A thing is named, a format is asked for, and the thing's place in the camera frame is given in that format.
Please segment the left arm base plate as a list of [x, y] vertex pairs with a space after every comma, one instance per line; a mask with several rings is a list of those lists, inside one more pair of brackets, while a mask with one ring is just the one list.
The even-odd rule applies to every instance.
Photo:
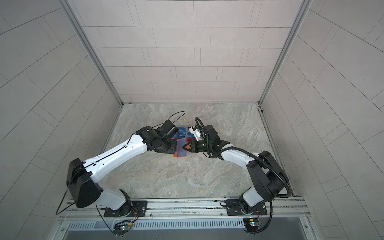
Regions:
[[147, 201], [131, 201], [128, 204], [124, 204], [118, 210], [112, 210], [111, 208], [105, 208], [105, 218], [138, 218], [144, 217], [147, 210]]

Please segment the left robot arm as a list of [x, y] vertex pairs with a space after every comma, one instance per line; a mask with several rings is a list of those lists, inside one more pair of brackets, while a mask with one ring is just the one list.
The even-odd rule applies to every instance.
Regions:
[[169, 120], [159, 128], [146, 126], [136, 131], [120, 145], [87, 160], [79, 158], [69, 163], [67, 188], [77, 208], [100, 205], [124, 217], [131, 213], [133, 204], [124, 190], [102, 186], [100, 181], [112, 170], [135, 156], [152, 151], [175, 154], [177, 141], [173, 136], [178, 128]]

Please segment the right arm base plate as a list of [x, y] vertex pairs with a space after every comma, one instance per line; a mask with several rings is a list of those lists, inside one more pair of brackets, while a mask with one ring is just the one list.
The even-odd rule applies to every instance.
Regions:
[[227, 209], [228, 216], [266, 216], [268, 214], [266, 205], [263, 202], [260, 202], [251, 207], [245, 201], [238, 199], [227, 199], [221, 202], [220, 205]]

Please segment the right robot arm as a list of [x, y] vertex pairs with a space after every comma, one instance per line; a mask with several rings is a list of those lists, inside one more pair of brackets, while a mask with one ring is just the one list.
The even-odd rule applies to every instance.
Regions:
[[253, 186], [239, 197], [239, 206], [251, 214], [259, 203], [271, 202], [276, 197], [289, 198], [292, 190], [281, 166], [268, 151], [251, 153], [221, 140], [213, 126], [188, 128], [194, 138], [183, 146], [191, 153], [207, 153], [209, 158], [234, 163], [248, 170]]

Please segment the orange card holder wallet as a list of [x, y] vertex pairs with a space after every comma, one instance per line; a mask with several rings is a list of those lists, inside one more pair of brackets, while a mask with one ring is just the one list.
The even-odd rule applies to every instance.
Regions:
[[176, 141], [176, 151], [173, 154], [174, 157], [183, 158], [188, 155], [188, 151], [183, 149], [183, 146], [187, 143], [186, 138], [180, 138]]

